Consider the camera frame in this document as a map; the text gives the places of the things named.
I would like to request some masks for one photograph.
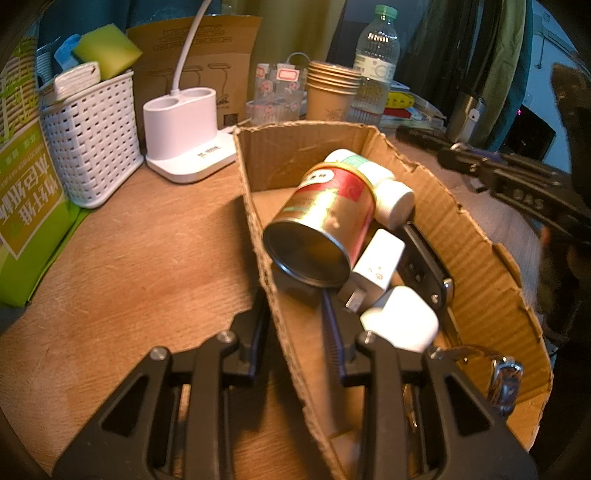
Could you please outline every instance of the green sponge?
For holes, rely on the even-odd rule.
[[[124,72],[142,54],[115,24],[82,35],[80,43],[72,52],[84,62],[99,62],[101,80],[111,79]]]

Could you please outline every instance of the woven basket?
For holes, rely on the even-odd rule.
[[[141,165],[133,72],[45,108],[41,122],[70,200],[97,208]]]

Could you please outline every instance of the white charger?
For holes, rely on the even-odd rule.
[[[402,252],[404,242],[398,237],[382,228],[375,233],[339,292],[347,308],[362,312],[388,290]]]
[[[372,307],[364,312],[361,323],[395,347],[413,352],[423,352],[439,330],[433,309],[406,286],[394,288],[383,309]]]

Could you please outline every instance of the corrugated cardboard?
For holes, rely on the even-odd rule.
[[[127,31],[144,54],[134,64],[135,117],[144,140],[144,103],[170,92],[174,69],[193,17],[163,20]],[[248,68],[260,17],[203,17],[181,75],[180,88],[210,87],[217,92],[217,127],[245,119]]]
[[[261,284],[306,423],[333,476],[351,478],[356,469],[363,391],[342,388],[329,369],[318,291],[273,267],[261,239],[264,226],[304,173],[337,148],[390,168],[397,180],[415,191],[415,223],[454,278],[451,307],[462,341],[513,355],[524,365],[519,403],[509,426],[526,448],[531,447],[552,373],[540,325],[519,289],[519,268],[506,249],[492,244],[437,178],[401,155],[374,127],[295,122],[242,129],[235,141]],[[486,362],[470,362],[465,370],[485,388],[490,375]]]

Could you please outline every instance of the stack of paper cups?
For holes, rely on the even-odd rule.
[[[361,74],[341,65],[312,61],[308,66],[308,120],[347,119],[353,97],[361,84]]]

